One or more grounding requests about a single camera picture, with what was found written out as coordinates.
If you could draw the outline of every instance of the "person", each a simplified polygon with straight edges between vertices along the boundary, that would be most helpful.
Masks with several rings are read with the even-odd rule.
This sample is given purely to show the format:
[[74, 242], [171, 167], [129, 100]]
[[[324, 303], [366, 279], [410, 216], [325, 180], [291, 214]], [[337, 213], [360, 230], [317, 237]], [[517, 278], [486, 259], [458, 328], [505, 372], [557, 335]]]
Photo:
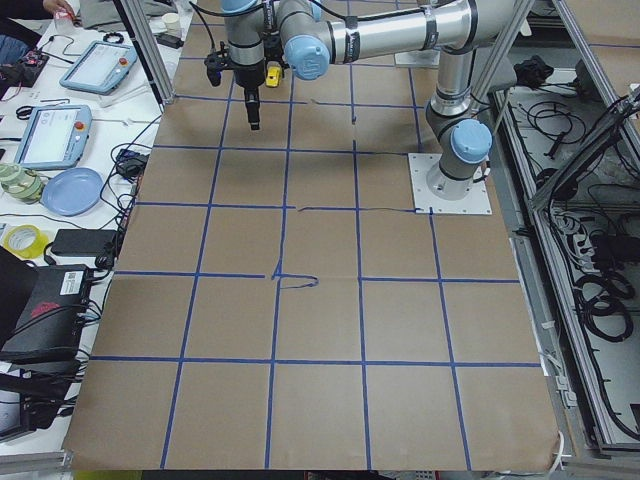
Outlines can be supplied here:
[[53, 18], [60, 10], [72, 18], [75, 12], [66, 0], [0, 0], [0, 65], [13, 64], [35, 48], [40, 35], [11, 20]]

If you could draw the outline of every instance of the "roll of tape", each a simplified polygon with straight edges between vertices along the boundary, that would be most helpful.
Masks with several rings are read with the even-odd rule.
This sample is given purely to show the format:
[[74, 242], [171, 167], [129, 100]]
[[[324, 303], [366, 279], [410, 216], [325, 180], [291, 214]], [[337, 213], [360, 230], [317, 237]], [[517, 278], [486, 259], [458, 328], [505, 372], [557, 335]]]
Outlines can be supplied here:
[[33, 225], [21, 225], [7, 232], [4, 248], [22, 258], [36, 258], [42, 255], [49, 243], [47, 236]]

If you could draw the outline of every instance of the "blue joint cap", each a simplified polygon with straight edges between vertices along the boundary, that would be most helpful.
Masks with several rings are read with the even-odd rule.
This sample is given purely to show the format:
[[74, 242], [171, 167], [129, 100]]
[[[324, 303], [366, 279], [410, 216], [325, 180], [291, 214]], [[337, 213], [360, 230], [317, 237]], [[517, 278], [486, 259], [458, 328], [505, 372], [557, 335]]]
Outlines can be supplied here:
[[320, 8], [320, 6], [316, 5], [315, 3], [311, 3], [311, 15], [313, 15], [313, 19], [316, 22], [319, 22], [322, 18], [322, 9]]
[[220, 7], [224, 13], [239, 13], [253, 7], [258, 0], [222, 0]]
[[468, 118], [453, 127], [451, 148], [465, 163], [474, 165], [482, 162], [492, 145], [491, 132], [486, 125], [475, 119]]
[[284, 55], [293, 74], [301, 80], [315, 80], [329, 69], [329, 50], [320, 39], [296, 35], [284, 47]]

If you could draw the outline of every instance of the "person's hand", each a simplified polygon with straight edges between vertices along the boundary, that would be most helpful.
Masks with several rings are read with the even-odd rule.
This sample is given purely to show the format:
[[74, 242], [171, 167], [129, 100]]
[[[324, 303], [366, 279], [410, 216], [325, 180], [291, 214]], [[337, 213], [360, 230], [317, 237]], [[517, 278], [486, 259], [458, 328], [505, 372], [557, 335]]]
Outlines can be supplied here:
[[65, 10], [69, 15], [71, 15], [71, 18], [76, 18], [73, 7], [69, 5], [66, 0], [43, 0], [42, 6], [51, 15], [55, 14], [59, 10]]

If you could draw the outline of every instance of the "white mounting plate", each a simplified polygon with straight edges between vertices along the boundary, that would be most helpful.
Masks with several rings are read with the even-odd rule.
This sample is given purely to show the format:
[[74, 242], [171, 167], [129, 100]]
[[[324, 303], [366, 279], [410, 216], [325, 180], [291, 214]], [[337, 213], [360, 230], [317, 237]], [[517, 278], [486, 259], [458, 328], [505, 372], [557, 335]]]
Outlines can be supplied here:
[[427, 186], [427, 173], [440, 161], [439, 153], [410, 153], [413, 206], [418, 213], [491, 215], [491, 203], [484, 182], [472, 183], [469, 193], [462, 200], [445, 200], [435, 195]]
[[396, 67], [408, 68], [433, 68], [440, 64], [439, 50], [416, 50], [414, 52], [401, 52], [395, 54]]

